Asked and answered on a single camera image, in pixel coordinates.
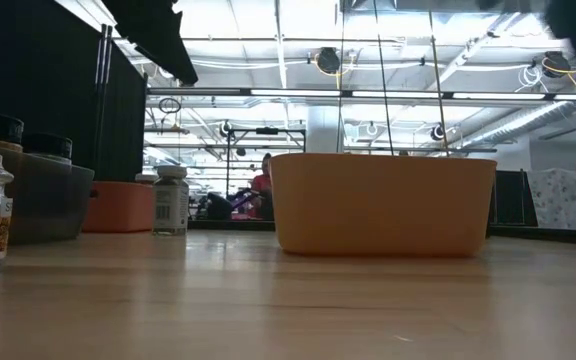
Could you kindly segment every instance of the red shirt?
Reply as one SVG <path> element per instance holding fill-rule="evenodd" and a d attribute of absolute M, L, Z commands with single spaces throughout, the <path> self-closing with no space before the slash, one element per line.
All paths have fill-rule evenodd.
<path fill-rule="evenodd" d="M 270 190 L 271 187 L 272 187 L 272 184 L 270 182 L 270 175 L 255 176 L 255 178 L 252 179 L 252 185 L 250 186 L 250 188 L 252 190 L 259 191 L 259 192 Z M 256 208 L 250 209 L 250 211 L 248 212 L 248 216 L 250 216 L 252 218 L 259 217 L 257 214 L 257 209 Z"/>
<path fill-rule="evenodd" d="M 272 184 L 270 183 L 270 175 L 257 175 L 252 179 L 251 189 L 255 191 L 270 190 Z"/>

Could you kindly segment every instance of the orange plastic bin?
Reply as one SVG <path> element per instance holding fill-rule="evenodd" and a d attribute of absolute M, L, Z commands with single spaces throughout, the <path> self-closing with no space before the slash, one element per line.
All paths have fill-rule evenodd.
<path fill-rule="evenodd" d="M 95 181 L 84 221 L 84 232 L 122 233 L 152 230 L 152 186 Z"/>
<path fill-rule="evenodd" d="M 281 247 L 304 255 L 475 255 L 496 162 L 288 154 L 272 158 Z"/>

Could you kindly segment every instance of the ceiling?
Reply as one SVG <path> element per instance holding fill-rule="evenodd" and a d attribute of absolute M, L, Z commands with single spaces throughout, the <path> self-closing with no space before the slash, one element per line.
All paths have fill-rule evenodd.
<path fill-rule="evenodd" d="M 93 27 L 100 28 L 102 23 L 114 24 L 99 0 L 57 1 Z M 180 35 L 199 76 L 196 87 L 383 90 L 385 83 L 389 91 L 435 90 L 433 31 L 428 12 L 414 9 L 416 5 L 411 4 L 415 2 L 400 3 L 400 8 L 406 6 L 405 11 L 379 11 L 378 23 L 372 10 L 336 11 L 338 0 L 179 0 L 173 8 L 184 14 Z M 442 91 L 513 93 L 571 89 L 573 83 L 567 76 L 551 79 L 528 68 L 533 59 L 540 62 L 545 51 L 563 51 L 574 64 L 574 54 L 566 42 L 553 39 L 539 15 L 500 16 L 474 8 L 465 13 L 446 11 L 446 4 L 467 6 L 470 3 L 474 4 L 474 1 L 434 1 L 437 6 L 433 14 L 436 61 L 442 74 L 439 82 Z M 279 5 L 278 18 L 275 16 L 276 4 Z M 135 67 L 149 75 L 151 88 L 177 86 L 165 71 L 121 39 L 121 34 L 115 34 L 115 37 Z M 336 48 L 339 55 L 343 55 L 342 76 L 324 74 L 317 68 L 314 58 L 322 47 Z M 576 80 L 576 73 L 571 76 Z M 305 128 L 308 107 L 314 105 L 292 99 L 251 102 L 251 99 L 234 97 L 177 96 L 175 98 L 182 104 L 181 111 L 165 114 L 158 107 L 163 98 L 165 96 L 152 96 L 148 100 L 146 145 L 201 147 L 223 144 L 219 125 L 225 120 L 235 128 Z M 339 105 L 347 146 L 387 144 L 383 102 L 340 101 Z M 455 133 L 451 136 L 458 139 L 518 109 L 490 102 L 449 104 L 444 106 L 444 117 L 446 127 Z M 434 101 L 390 105 L 388 114 L 392 141 L 395 146 L 402 147 L 432 142 L 428 133 L 440 121 L 439 107 Z M 157 133 L 162 120 L 164 129 L 177 124 L 190 134 Z M 295 146 L 286 136 L 255 135 L 239 144 Z M 265 152 L 251 148 L 245 157 L 240 156 L 237 160 L 258 161 Z M 156 162 L 157 157 L 160 161 L 172 157 L 190 166 L 223 167 L 225 157 L 222 153 L 221 149 L 208 153 L 190 148 L 157 148 L 156 152 L 148 153 L 148 157 L 151 158 L 149 162 Z M 238 175 L 251 177 L 250 171 L 244 173 Z M 197 176 L 206 174 L 210 172 L 203 169 Z M 198 183 L 210 184 L 213 188 L 225 187 L 221 180 Z M 245 183 L 242 180 L 236 185 Z"/>

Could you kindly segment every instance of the wooden table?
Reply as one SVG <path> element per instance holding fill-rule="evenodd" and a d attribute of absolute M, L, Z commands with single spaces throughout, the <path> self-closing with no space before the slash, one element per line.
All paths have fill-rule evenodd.
<path fill-rule="evenodd" d="M 576 359 L 576 246 L 305 258 L 272 233 L 193 231 L 18 247 L 0 359 Z"/>

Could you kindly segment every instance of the black fabric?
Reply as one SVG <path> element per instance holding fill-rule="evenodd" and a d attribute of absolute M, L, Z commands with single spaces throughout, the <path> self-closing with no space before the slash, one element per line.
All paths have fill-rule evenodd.
<path fill-rule="evenodd" d="M 496 225 L 537 226 L 526 172 L 496 172 L 488 222 Z"/>
<path fill-rule="evenodd" d="M 53 0 L 0 0 L 0 114 L 24 133 L 70 138 L 72 162 L 96 180 L 141 172 L 145 82 L 113 44 L 95 169 L 95 74 L 101 34 Z"/>
<path fill-rule="evenodd" d="M 145 81 L 113 43 L 97 180 L 130 182 L 142 171 Z"/>
<path fill-rule="evenodd" d="M 0 0 L 0 113 L 73 141 L 92 166 L 99 33 L 51 0 Z"/>

